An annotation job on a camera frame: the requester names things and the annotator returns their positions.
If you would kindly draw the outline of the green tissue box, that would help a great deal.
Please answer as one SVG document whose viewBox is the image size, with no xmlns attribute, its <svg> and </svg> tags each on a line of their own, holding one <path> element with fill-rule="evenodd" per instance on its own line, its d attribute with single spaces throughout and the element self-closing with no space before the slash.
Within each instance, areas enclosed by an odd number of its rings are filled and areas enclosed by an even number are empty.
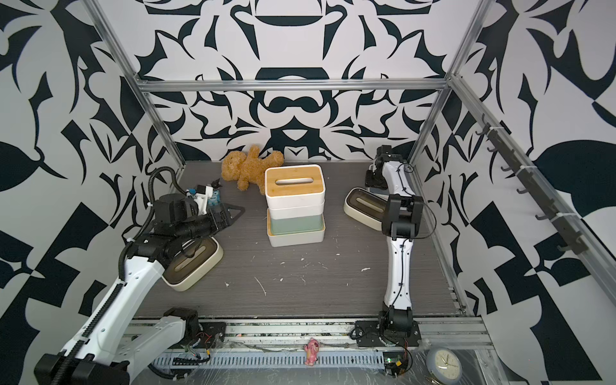
<svg viewBox="0 0 616 385">
<path fill-rule="evenodd" d="M 324 226 L 322 215 L 269 220 L 269 232 L 274 236 L 319 232 Z"/>
</svg>

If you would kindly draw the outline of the white bamboo tissue box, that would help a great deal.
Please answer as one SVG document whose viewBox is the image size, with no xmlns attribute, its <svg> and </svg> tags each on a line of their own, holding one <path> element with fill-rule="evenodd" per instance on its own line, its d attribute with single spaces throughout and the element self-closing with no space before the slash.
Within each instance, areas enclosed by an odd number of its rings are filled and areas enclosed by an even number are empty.
<svg viewBox="0 0 616 385">
<path fill-rule="evenodd" d="M 325 179 L 319 165 L 268 168 L 265 187 L 271 210 L 320 205 L 325 201 Z"/>
<path fill-rule="evenodd" d="M 293 206 L 288 208 L 272 209 L 268 208 L 270 217 L 274 220 L 285 220 L 291 218 L 313 217 L 322 215 L 325 201 L 314 205 Z"/>
<path fill-rule="evenodd" d="M 268 221 L 267 224 L 267 235 L 272 247 L 319 243 L 323 241 L 326 230 L 326 226 L 322 223 L 321 228 L 314 231 L 275 234 L 273 224 L 272 221 Z"/>
</svg>

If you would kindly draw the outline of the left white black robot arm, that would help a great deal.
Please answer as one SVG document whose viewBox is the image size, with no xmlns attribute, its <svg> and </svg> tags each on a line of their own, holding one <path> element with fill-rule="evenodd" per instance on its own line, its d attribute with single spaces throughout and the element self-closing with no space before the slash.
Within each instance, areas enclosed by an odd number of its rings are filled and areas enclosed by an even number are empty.
<svg viewBox="0 0 616 385">
<path fill-rule="evenodd" d="M 156 197 L 153 183 L 170 167 L 149 178 L 149 215 L 120 253 L 118 277 L 79 332 L 56 355 L 45 354 L 35 366 L 39 384 L 130 384 L 174 345 L 187 351 L 204 345 L 197 311 L 174 307 L 127 346 L 120 342 L 152 287 L 163 280 L 186 291 L 221 261 L 224 250 L 215 235 L 229 228 L 244 208 L 221 202 L 219 181 Z"/>
</svg>

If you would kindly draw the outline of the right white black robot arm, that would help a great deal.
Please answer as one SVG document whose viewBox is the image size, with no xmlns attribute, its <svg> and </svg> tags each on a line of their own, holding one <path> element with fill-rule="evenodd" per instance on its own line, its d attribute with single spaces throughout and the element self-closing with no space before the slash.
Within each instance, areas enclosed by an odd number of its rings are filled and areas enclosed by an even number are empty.
<svg viewBox="0 0 616 385">
<path fill-rule="evenodd" d="M 380 312 L 380 335 L 386 338 L 418 335 L 414 326 L 410 288 L 411 254 L 414 241 L 421 239 L 423 197 L 411 186 L 412 166 L 390 145 L 376 150 L 366 173 L 366 186 L 385 189 L 388 199 L 381 223 L 388 246 L 388 284 Z"/>
</svg>

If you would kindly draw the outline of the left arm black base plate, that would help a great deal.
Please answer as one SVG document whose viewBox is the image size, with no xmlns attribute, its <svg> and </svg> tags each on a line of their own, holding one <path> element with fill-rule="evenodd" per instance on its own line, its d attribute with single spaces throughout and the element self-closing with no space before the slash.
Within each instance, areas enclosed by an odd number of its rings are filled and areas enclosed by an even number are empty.
<svg viewBox="0 0 616 385">
<path fill-rule="evenodd" d="M 213 349 L 226 338 L 225 322 L 200 322 L 196 341 L 192 344 L 196 349 Z"/>
</svg>

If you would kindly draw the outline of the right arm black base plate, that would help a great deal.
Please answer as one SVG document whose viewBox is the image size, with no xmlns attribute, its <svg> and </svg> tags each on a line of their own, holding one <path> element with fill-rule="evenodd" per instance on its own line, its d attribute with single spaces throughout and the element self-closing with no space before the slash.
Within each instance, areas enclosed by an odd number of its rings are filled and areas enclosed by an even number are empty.
<svg viewBox="0 0 616 385">
<path fill-rule="evenodd" d="M 349 337 L 359 347 L 418 347 L 421 340 L 420 329 L 416 322 L 412 324 L 410 331 L 395 331 L 381 330 L 376 320 L 356 321 Z"/>
</svg>

